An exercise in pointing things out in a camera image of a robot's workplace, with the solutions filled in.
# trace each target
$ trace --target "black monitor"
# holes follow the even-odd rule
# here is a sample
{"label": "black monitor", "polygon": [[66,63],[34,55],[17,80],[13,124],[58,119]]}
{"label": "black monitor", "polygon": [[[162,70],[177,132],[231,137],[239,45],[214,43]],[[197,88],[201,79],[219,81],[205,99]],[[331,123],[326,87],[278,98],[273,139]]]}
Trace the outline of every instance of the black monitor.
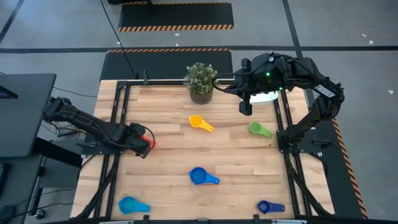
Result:
{"label": "black monitor", "polygon": [[0,99],[17,99],[18,95],[0,85]]}

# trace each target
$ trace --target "black floor mat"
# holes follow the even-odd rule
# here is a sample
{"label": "black floor mat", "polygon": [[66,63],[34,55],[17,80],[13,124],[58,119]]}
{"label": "black floor mat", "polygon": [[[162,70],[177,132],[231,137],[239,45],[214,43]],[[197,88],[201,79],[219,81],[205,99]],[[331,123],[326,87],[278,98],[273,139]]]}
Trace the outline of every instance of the black floor mat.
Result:
{"label": "black floor mat", "polygon": [[[126,55],[139,79],[145,70],[148,79],[180,79],[187,74],[187,66],[196,62],[211,64],[219,74],[231,73],[229,49],[129,49]],[[101,80],[135,79],[122,50],[110,50],[105,57]]]}
{"label": "black floor mat", "polygon": [[118,31],[221,30],[234,26],[231,3],[129,2],[122,7]]}

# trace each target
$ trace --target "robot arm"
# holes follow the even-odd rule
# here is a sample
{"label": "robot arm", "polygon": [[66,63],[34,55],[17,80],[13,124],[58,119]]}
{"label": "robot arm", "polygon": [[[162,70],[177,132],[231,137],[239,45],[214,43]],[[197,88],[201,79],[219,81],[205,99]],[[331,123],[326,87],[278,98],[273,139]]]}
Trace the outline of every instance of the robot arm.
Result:
{"label": "robot arm", "polygon": [[251,95],[283,89],[292,91],[296,86],[313,89],[319,93],[311,112],[300,122],[287,128],[287,141],[294,146],[301,141],[304,133],[318,122],[334,118],[344,101],[341,84],[335,84],[329,77],[323,76],[310,58],[293,58],[270,52],[256,57],[252,62],[242,59],[242,69],[233,75],[235,81],[229,87],[220,89],[214,84],[213,86],[242,98],[239,112],[246,116],[252,114]]}
{"label": "robot arm", "polygon": [[100,120],[74,107],[67,98],[50,98],[44,109],[44,121],[67,121],[95,136],[96,140],[115,150],[131,149],[145,158],[151,150],[150,143],[141,136],[146,128],[138,123],[118,124]]}

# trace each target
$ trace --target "green leaves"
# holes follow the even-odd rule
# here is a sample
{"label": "green leaves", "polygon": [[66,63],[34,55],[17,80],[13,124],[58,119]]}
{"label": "green leaves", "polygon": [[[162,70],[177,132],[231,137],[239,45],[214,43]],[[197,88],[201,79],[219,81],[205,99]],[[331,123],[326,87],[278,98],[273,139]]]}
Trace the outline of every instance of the green leaves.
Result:
{"label": "green leaves", "polygon": [[187,76],[184,77],[184,84],[191,92],[204,95],[213,89],[211,79],[216,74],[217,71],[213,70],[211,65],[206,66],[203,63],[195,63],[191,67],[187,67]]}

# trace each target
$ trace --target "wooden tabletop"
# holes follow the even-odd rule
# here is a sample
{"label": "wooden tabletop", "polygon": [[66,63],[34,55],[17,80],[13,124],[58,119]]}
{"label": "wooden tabletop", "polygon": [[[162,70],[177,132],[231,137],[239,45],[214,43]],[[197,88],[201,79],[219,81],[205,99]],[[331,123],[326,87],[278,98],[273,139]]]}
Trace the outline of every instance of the wooden tabletop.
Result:
{"label": "wooden tabletop", "polygon": [[[111,116],[116,82],[100,84],[94,115],[105,121]],[[296,123],[308,113],[303,90],[296,88],[287,97]],[[261,218],[293,218],[285,164],[275,135],[274,105],[253,106],[253,115],[244,116],[239,113],[239,102],[237,96],[215,91],[210,103],[196,105],[184,86],[132,86],[126,123],[137,122],[150,128],[157,146],[146,159],[136,157],[132,151],[121,156],[112,219],[141,220],[146,214],[122,215],[118,201],[125,195],[150,205],[148,215],[156,220],[250,219],[260,214],[256,208],[260,200],[285,205],[285,212],[260,214]],[[191,128],[188,118],[193,114],[200,115],[214,131]],[[282,117],[286,127],[284,112]],[[253,121],[272,131],[274,137],[251,134],[249,123]],[[308,188],[333,213],[321,162],[306,154],[301,158]],[[81,171],[72,217],[96,192],[102,161],[103,156],[96,156]],[[197,166],[220,178],[220,185],[194,186],[188,172]],[[296,188],[303,214],[302,196]],[[102,215],[107,195],[103,197]]]}

